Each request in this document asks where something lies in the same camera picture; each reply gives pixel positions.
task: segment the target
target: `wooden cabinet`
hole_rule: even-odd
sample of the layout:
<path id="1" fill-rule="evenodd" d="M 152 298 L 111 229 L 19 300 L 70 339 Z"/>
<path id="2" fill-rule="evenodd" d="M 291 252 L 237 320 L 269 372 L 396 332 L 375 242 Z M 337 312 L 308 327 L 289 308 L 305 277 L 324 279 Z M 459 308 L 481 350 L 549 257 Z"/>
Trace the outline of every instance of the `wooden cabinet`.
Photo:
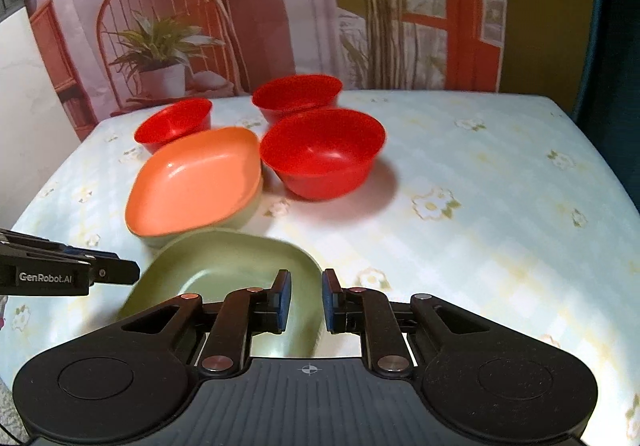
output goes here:
<path id="1" fill-rule="evenodd" d="M 98 120 L 69 55 L 53 1 L 48 0 L 39 7 L 30 22 L 51 83 L 78 138 L 83 141 L 94 130 Z"/>

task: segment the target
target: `black cable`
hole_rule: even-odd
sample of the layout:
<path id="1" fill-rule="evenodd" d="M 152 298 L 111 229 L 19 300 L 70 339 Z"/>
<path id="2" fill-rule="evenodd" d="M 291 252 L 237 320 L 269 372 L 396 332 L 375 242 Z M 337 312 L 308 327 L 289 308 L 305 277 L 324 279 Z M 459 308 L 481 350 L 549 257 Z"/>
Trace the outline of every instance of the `black cable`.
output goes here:
<path id="1" fill-rule="evenodd" d="M 4 427 L 4 425 L 0 422 L 0 429 L 7 434 L 7 436 L 14 440 L 16 442 L 16 444 L 22 444 L 22 441 L 20 439 L 18 439 L 13 433 L 11 433 L 10 431 L 8 431 L 7 428 Z M 9 444 L 0 444 L 0 446 L 10 446 Z"/>

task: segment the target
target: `bowl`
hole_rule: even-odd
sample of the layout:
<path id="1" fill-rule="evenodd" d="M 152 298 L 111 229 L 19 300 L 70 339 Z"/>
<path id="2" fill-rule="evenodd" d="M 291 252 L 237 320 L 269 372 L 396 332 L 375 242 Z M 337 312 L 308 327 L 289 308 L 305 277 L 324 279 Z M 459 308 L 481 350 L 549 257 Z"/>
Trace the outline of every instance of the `bowl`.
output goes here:
<path id="1" fill-rule="evenodd" d="M 326 74 L 298 74 L 270 81 L 254 92 L 252 102 L 274 124 L 295 113 L 334 106 L 342 82 Z"/>
<path id="2" fill-rule="evenodd" d="M 358 111 L 326 108 L 276 123 L 262 139 L 260 156 L 293 193 L 328 200 L 365 182 L 385 138 L 377 119 Z"/>
<path id="3" fill-rule="evenodd" d="M 212 103 L 202 98 L 178 101 L 147 119 L 133 135 L 150 153 L 166 144 L 211 128 Z"/>
<path id="4" fill-rule="evenodd" d="M 125 209 L 129 231 L 159 246 L 180 233 L 238 228 L 262 191 L 258 139 L 242 127 L 199 132 L 162 147 L 143 165 Z"/>
<path id="5" fill-rule="evenodd" d="M 231 230 L 191 232 L 163 248 L 133 287 L 118 319 L 183 293 L 223 301 L 246 287 L 268 288 L 279 269 L 291 272 L 287 331 L 254 336 L 252 356 L 309 358 L 324 321 L 322 270 L 302 249 L 276 239 Z"/>

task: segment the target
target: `crosshair symbol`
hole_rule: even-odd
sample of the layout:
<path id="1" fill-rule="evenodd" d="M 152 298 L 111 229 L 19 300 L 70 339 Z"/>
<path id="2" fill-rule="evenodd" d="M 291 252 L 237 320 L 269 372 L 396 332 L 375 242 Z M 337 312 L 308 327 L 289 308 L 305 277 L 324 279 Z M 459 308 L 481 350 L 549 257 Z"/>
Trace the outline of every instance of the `crosshair symbol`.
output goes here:
<path id="1" fill-rule="evenodd" d="M 317 366 L 309 363 L 308 365 L 305 365 L 302 368 L 299 368 L 299 370 L 302 370 L 307 376 L 311 376 L 312 374 L 315 374 L 319 370 L 322 370 L 322 368 L 318 368 Z"/>

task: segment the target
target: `white flower pot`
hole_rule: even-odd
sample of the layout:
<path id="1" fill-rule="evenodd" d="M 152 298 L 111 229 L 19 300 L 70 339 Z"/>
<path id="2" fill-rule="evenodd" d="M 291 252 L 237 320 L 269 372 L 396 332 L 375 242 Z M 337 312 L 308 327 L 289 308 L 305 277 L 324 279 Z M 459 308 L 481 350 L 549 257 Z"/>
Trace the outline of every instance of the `white flower pot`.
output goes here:
<path id="1" fill-rule="evenodd" d="M 142 90 L 154 100 L 182 98 L 186 93 L 184 65 L 140 73 Z"/>

